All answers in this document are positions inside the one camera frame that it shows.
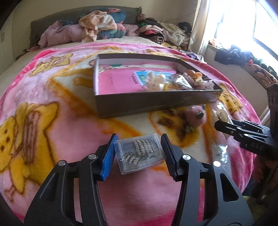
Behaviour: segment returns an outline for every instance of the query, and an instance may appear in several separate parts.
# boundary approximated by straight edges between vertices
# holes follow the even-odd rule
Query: plush blanket with cartoon print
[[[94,60],[100,53],[180,58],[201,72],[209,73],[224,89],[219,100],[232,118],[259,123],[252,106],[226,77],[178,51],[123,43],[91,43],[44,50],[23,68],[0,99],[0,192],[22,221],[39,186],[60,159],[79,161],[106,144],[112,133],[122,139],[166,132],[170,141],[179,145],[184,153],[198,161],[212,161],[210,142],[217,137],[209,121],[213,105],[206,106],[207,122],[185,135],[177,132],[182,119],[167,111],[98,118],[92,75]],[[175,126],[161,125],[160,119],[171,120]],[[240,149],[232,137],[226,142],[233,179],[243,191],[250,179],[255,155]],[[180,191],[180,183],[169,176],[165,163],[121,175],[114,161],[110,176],[99,182],[98,187],[108,224],[120,226],[170,225]],[[81,221],[78,205],[76,219]]]

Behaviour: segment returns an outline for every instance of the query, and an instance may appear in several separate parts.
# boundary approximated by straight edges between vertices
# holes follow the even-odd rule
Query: gray headboard
[[[138,13],[142,12],[141,7],[130,8],[124,6],[86,6],[54,13],[31,22],[30,46],[33,46],[36,42],[36,35],[43,33],[55,21],[60,19],[76,21],[82,14],[89,13],[91,10],[97,10],[101,8],[118,8],[125,11],[126,19],[123,24],[136,24],[136,16]]]

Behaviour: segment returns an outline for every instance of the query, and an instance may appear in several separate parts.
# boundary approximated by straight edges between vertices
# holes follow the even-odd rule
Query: silver screw
[[[64,166],[65,164],[66,164],[66,161],[64,161],[64,160],[61,160],[61,161],[58,162],[59,166]]]
[[[188,154],[184,154],[184,155],[182,156],[182,158],[183,158],[184,160],[189,160],[189,159],[191,159],[191,156],[188,155]]]
[[[218,161],[214,161],[214,162],[213,162],[213,165],[216,166],[216,167],[220,167],[220,166],[221,166],[221,163],[218,162]]]
[[[88,159],[90,159],[90,160],[96,159],[96,154],[88,155]]]

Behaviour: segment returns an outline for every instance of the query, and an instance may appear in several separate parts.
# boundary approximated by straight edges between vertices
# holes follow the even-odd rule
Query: clear plastic box
[[[137,172],[165,161],[156,133],[117,140],[115,150],[121,174]]]

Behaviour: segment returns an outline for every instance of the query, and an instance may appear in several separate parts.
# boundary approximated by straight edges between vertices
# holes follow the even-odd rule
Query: white wall
[[[1,34],[4,33],[4,41],[0,43],[0,75],[14,62],[12,48],[13,15],[14,11],[10,14],[0,30],[0,39]]]
[[[268,106],[266,90],[254,77],[240,66],[224,65],[214,61],[216,50],[216,48],[208,46],[204,57],[205,61],[225,75],[249,101],[257,115],[260,116]]]
[[[169,23],[186,21],[193,25],[197,2],[198,0],[23,0],[16,7],[13,18],[14,58],[29,47],[31,21],[56,12],[92,5],[141,6],[143,13],[160,22],[185,17]]]

